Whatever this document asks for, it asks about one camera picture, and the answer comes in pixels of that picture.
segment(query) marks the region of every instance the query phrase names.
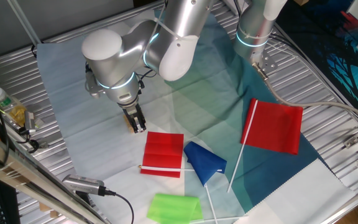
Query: red flag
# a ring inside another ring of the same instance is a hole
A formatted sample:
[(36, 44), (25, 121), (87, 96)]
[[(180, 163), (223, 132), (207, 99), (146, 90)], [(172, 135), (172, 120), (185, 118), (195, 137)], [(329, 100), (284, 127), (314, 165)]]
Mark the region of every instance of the red flag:
[(298, 154), (302, 107), (251, 99), (241, 144)]
[[(147, 133), (147, 142), (143, 156), (143, 166), (177, 168), (181, 167), (183, 154), (183, 134)], [(180, 177), (180, 172), (142, 169), (141, 174)]]

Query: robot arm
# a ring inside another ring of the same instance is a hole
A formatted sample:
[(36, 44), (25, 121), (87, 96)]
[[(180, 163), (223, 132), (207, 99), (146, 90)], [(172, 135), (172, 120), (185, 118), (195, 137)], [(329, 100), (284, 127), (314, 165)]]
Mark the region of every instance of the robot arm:
[[(243, 13), (234, 44), (240, 56), (260, 62), (269, 33), (286, 1), (255, 0)], [(145, 131), (134, 71), (149, 67), (167, 81), (181, 78), (190, 68), (213, 3), (213, 0), (169, 1), (163, 24), (157, 26), (155, 33), (156, 22), (144, 21), (122, 37), (107, 29), (87, 36), (82, 52), (90, 66), (86, 74), (88, 91), (95, 98), (105, 93), (123, 109), (135, 133)]]

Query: white stick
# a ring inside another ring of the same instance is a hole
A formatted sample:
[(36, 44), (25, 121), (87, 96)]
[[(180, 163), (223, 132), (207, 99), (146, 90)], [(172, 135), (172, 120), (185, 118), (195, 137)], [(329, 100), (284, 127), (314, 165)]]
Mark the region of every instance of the white stick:
[(245, 136), (245, 138), (244, 138), (244, 144), (243, 144), (242, 147), (241, 147), (240, 154), (239, 154), (239, 158), (237, 159), (237, 163), (236, 163), (236, 166), (235, 166), (235, 168), (234, 168), (233, 176), (231, 176), (230, 184), (229, 184), (229, 187), (227, 188), (227, 192), (228, 192), (228, 193), (230, 192), (230, 188), (231, 188), (231, 185), (233, 184), (234, 176), (236, 175), (236, 172), (237, 172), (237, 167), (239, 166), (239, 163), (240, 163), (242, 151), (244, 150), (244, 146), (245, 146), (246, 141), (247, 141), (247, 138), (248, 138), (249, 129), (251, 128), (252, 120), (254, 119), (254, 115), (255, 115), (255, 110), (256, 110), (256, 105), (257, 105), (257, 104), (258, 104), (258, 101), (255, 102), (254, 109), (252, 110), (251, 121), (249, 121), (249, 125), (248, 125), (248, 128), (247, 128), (246, 136)]
[(148, 166), (139, 166), (139, 168), (146, 169), (146, 170), (169, 171), (169, 172), (194, 171), (194, 169), (163, 168), (163, 167), (148, 167)]
[[(238, 220), (241, 218), (248, 218), (248, 216), (243, 216), (243, 217), (229, 217), (229, 218), (217, 218), (217, 221), (224, 221), (224, 220)], [(213, 222), (215, 221), (215, 219), (210, 219), (210, 220), (196, 220), (196, 221), (191, 221), (190, 224), (196, 224), (196, 223), (204, 223), (204, 222)]]
[(236, 164), (236, 167), (234, 168), (233, 176), (231, 176), (230, 184), (229, 184), (229, 187), (227, 188), (228, 193), (230, 192), (231, 185), (233, 184), (234, 176), (236, 175), (237, 167), (239, 166), (241, 154), (242, 154), (242, 151), (244, 150), (244, 146), (245, 146), (245, 144), (243, 144), (241, 147), (239, 158), (237, 159), (237, 164)]
[(211, 205), (212, 214), (214, 215), (215, 224), (218, 224), (218, 221), (216, 220), (215, 209), (214, 206), (212, 205), (211, 196), (209, 195), (208, 186), (206, 184), (205, 184), (205, 190), (206, 190), (206, 194), (208, 195), (209, 204)]

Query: white cloth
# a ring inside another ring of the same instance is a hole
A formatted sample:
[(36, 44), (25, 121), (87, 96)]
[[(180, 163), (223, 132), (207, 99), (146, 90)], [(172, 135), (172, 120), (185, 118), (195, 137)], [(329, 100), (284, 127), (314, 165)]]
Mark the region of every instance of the white cloth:
[(236, 224), (320, 224), (355, 196), (319, 160), (301, 170)]

